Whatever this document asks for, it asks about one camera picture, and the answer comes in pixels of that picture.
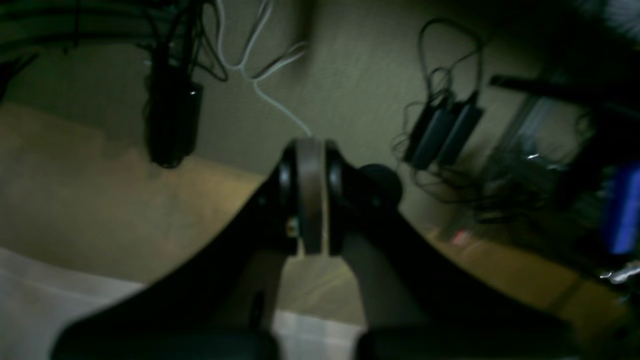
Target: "white fabric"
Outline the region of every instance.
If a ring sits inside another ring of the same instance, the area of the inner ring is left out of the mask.
[[[63,326],[144,287],[51,266],[0,248],[0,360],[43,360]],[[351,359],[361,328],[277,311],[288,360]]]

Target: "floor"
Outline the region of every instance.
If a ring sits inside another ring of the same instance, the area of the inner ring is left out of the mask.
[[[278,2],[251,68],[292,42],[291,1]],[[230,2],[229,57],[239,54],[258,3]],[[308,54],[263,88],[317,137],[336,140],[353,164],[395,166],[390,141],[400,132],[403,106],[424,98],[417,30],[427,19],[446,16],[489,33],[491,24],[470,15],[441,1],[320,0]],[[463,46],[455,36],[435,31],[431,61],[447,63],[466,51]],[[205,85],[198,148],[177,170],[161,170],[148,163],[142,146],[147,58],[130,45],[80,47],[66,55],[52,51],[15,79],[0,107],[0,247],[74,270],[153,281],[204,246],[273,168],[284,145],[303,135],[237,74],[226,84],[197,74]],[[486,77],[497,72],[532,77],[543,55],[505,31],[486,48],[485,65]],[[470,91],[473,71],[461,66],[456,75],[461,96]],[[522,100],[515,92],[483,89],[486,112],[465,147],[463,167],[481,168]],[[422,234],[455,216],[454,209],[405,187],[401,211]],[[451,251],[451,256],[459,253]],[[499,252],[497,258],[481,254],[471,263],[495,270],[486,272],[485,281],[531,278],[517,260],[510,261],[511,270],[501,268],[505,258],[520,259],[517,252]],[[541,307],[570,283],[544,295]],[[545,293],[540,289],[546,286],[530,286],[529,293]],[[598,304],[609,308],[611,296],[596,289],[605,294]],[[358,296],[341,260],[295,259],[283,274],[278,306],[363,324]],[[617,315],[615,310],[593,320],[588,334]]]

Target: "black power brick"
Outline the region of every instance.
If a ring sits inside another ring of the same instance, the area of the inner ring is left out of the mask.
[[[168,63],[168,47],[154,51],[146,140],[151,161],[175,168],[195,150],[202,85],[187,72]]]
[[[436,106],[426,105],[409,135],[403,159],[416,170],[427,170],[438,160],[441,166],[452,165],[482,117],[477,107],[477,93],[452,106],[443,99]]]

